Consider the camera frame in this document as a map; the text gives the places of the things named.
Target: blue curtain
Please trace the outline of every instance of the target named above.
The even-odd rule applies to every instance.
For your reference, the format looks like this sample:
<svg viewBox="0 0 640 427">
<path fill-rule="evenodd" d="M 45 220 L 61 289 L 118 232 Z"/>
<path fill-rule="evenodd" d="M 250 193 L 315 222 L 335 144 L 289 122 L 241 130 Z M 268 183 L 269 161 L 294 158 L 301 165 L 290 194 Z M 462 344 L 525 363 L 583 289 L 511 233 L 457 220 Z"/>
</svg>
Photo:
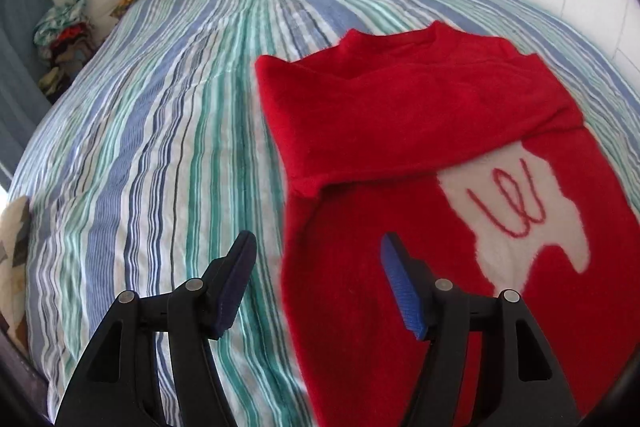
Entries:
<svg viewBox="0 0 640 427">
<path fill-rule="evenodd" d="M 33 29 L 51 6 L 52 0 L 0 0 L 0 185 L 5 190 L 50 109 L 37 85 L 47 67 L 38 60 Z"/>
</svg>

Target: pile of clothes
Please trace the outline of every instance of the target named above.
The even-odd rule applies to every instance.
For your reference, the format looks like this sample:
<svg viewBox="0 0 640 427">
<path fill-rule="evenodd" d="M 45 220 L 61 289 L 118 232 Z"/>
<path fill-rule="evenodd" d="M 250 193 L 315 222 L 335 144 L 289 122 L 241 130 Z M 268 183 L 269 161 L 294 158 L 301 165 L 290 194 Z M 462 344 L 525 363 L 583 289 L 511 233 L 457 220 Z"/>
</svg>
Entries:
<svg viewBox="0 0 640 427">
<path fill-rule="evenodd" d="M 40 19 L 33 42 L 38 56 L 51 70 L 38 82 L 50 102 L 55 102 L 94 56 L 92 26 L 84 13 L 86 0 L 65 0 Z"/>
</svg>

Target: bed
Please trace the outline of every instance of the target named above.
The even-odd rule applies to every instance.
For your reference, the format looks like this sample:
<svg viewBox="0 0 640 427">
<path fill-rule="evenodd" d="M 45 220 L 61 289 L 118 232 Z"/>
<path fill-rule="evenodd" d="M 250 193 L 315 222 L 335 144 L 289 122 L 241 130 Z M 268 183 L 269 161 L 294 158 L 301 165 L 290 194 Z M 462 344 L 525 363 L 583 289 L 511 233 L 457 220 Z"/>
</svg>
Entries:
<svg viewBox="0 0 640 427">
<path fill-rule="evenodd" d="M 239 425 L 313 425 L 279 304 L 283 182 L 253 63 L 295 60 L 350 28 L 391 34 L 444 20 L 538 53 L 571 92 L 640 209 L 640 100 L 570 26 L 522 0 L 138 0 L 41 123 L 11 197 L 31 198 L 30 353 L 54 417 L 120 291 L 171 291 L 239 230 L 258 261 L 233 328 L 212 344 Z M 165 336 L 167 421 L 179 422 Z"/>
</svg>

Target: blue gripper pad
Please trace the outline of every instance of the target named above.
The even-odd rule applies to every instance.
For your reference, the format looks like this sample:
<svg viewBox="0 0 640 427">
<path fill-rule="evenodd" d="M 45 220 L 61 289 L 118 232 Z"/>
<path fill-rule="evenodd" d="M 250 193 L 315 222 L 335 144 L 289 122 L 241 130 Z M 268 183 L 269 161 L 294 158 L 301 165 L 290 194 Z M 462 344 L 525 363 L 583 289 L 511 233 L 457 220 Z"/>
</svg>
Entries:
<svg viewBox="0 0 640 427">
<path fill-rule="evenodd" d="M 429 330 L 424 317 L 424 298 L 421 296 L 424 295 L 425 289 L 417 288 L 412 280 L 408 269 L 413 260 L 404 250 L 396 234 L 383 235 L 380 258 L 405 327 L 414 333 L 415 338 L 423 341 Z"/>
</svg>

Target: cushion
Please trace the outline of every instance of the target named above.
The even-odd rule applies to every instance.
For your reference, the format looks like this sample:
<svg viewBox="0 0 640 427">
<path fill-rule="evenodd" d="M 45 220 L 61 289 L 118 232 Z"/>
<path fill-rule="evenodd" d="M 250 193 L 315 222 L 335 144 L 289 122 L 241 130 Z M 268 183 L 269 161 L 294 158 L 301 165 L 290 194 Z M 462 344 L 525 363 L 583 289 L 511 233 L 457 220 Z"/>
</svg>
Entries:
<svg viewBox="0 0 640 427">
<path fill-rule="evenodd" d="M 26 262 L 29 244 L 29 198 L 22 196 L 7 205 L 0 216 L 0 319 L 2 329 L 15 346 L 28 352 L 24 313 Z"/>
</svg>

